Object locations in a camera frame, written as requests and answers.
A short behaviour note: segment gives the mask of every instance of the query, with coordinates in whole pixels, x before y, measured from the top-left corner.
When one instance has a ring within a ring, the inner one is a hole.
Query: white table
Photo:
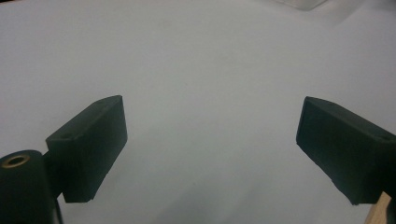
[[[306,95],[396,133],[396,2],[335,5],[1,4],[0,156],[121,94],[129,141],[66,224],[363,223],[295,134]]]

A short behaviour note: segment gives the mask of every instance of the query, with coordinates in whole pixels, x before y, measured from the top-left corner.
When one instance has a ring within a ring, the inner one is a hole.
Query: white background
[[[306,95],[396,133],[396,2],[337,6],[0,4],[0,156],[121,94],[129,141],[66,224],[363,223],[295,134]]]

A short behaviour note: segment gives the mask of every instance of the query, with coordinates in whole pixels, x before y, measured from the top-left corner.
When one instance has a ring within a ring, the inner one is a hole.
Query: white surface
[[[128,144],[93,201],[61,204],[65,223],[363,223],[369,205],[295,144],[306,95],[396,133],[396,3],[352,5],[2,4],[1,156],[46,152],[80,110],[122,94]]]

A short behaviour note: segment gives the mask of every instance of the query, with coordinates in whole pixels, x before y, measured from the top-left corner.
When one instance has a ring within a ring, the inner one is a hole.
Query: wooden piece
[[[364,224],[387,224],[387,207],[390,197],[383,192],[378,203],[372,206]]]

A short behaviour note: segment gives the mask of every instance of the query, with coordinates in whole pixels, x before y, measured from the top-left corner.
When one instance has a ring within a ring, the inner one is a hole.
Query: screw hole
[[[390,138],[388,136],[382,135],[382,136],[379,136],[379,137],[382,138],[385,141],[390,141]]]
[[[2,164],[2,167],[6,168],[6,169],[14,168],[14,167],[25,164],[29,160],[30,160],[29,155],[14,156],[14,157],[8,158],[6,161],[4,161]]]
[[[73,134],[71,133],[64,133],[61,135],[61,138],[70,138]]]

